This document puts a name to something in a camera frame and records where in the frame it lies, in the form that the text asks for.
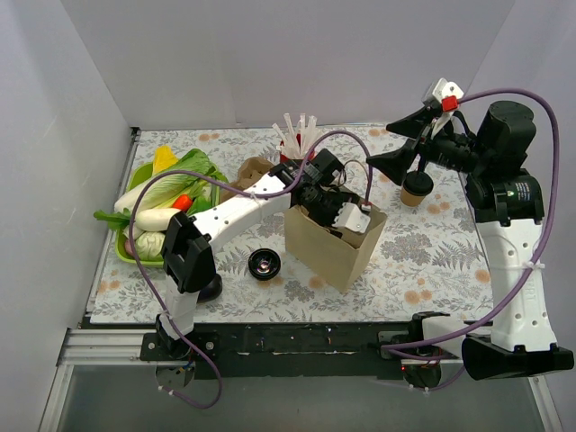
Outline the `black plastic cup lid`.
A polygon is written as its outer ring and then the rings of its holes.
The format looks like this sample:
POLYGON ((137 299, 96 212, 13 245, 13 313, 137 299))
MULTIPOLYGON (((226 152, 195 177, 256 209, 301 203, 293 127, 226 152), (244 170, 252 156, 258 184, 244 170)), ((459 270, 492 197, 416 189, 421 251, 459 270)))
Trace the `black plastic cup lid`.
POLYGON ((407 193, 415 196, 426 196, 434 188, 432 178, 426 172, 410 171, 401 186, 407 193))

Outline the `brown paper bag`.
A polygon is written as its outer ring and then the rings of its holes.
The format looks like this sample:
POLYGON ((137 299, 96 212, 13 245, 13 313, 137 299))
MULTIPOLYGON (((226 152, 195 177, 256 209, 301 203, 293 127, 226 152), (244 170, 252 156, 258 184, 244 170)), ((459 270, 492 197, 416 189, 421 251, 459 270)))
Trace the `brown paper bag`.
MULTIPOLYGON (((335 181, 343 173, 343 168, 337 161, 320 162, 314 159, 307 162, 297 188, 305 185, 342 187, 336 185, 335 181)), ((357 234, 348 229, 321 227, 309 219, 307 212, 299 205, 294 205, 284 213, 287 252, 342 293, 366 269, 387 221, 383 211, 365 202, 362 197, 357 205, 371 218, 365 234, 357 234)))

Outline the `brown paper coffee cup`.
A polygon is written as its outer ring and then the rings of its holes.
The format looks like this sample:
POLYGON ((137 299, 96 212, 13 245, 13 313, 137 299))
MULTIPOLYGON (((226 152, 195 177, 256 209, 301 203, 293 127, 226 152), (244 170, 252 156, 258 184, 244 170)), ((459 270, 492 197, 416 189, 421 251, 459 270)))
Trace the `brown paper coffee cup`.
POLYGON ((400 189, 400 201, 409 207, 418 207, 434 188, 432 178, 425 172, 408 172, 400 189))

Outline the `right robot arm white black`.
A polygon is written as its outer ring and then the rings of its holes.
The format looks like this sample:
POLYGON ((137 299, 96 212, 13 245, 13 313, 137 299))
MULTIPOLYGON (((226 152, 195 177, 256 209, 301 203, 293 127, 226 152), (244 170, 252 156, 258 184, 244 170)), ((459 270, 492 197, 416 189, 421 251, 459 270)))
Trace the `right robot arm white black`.
POLYGON ((559 346, 545 306, 540 247, 545 209, 538 181, 522 167, 536 135, 534 114, 521 103, 492 103, 479 130, 454 131, 451 118, 462 119, 455 100, 427 103, 387 125, 405 137, 398 149, 367 159, 403 194, 430 190, 424 171, 429 163, 465 176, 465 196, 484 245, 495 316, 485 334, 478 330, 440 343, 463 323, 444 313, 425 313, 407 335, 409 351, 428 357, 439 347, 462 358, 476 381, 530 377, 575 366, 571 350, 559 346))

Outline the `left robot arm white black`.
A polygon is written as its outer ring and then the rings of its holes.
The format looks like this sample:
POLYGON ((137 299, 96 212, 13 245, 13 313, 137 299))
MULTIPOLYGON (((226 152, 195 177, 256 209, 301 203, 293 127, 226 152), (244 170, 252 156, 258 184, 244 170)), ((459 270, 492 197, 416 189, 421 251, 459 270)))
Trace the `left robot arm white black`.
POLYGON ((311 161, 272 167, 243 194, 209 210, 171 217, 162 248, 166 299, 156 319, 160 348, 169 358, 180 360, 191 351, 189 334, 199 296, 214 298, 221 293, 215 254, 262 219, 298 205, 328 230, 366 232, 370 217, 365 200, 334 184, 343 171, 338 158, 323 149, 311 161))

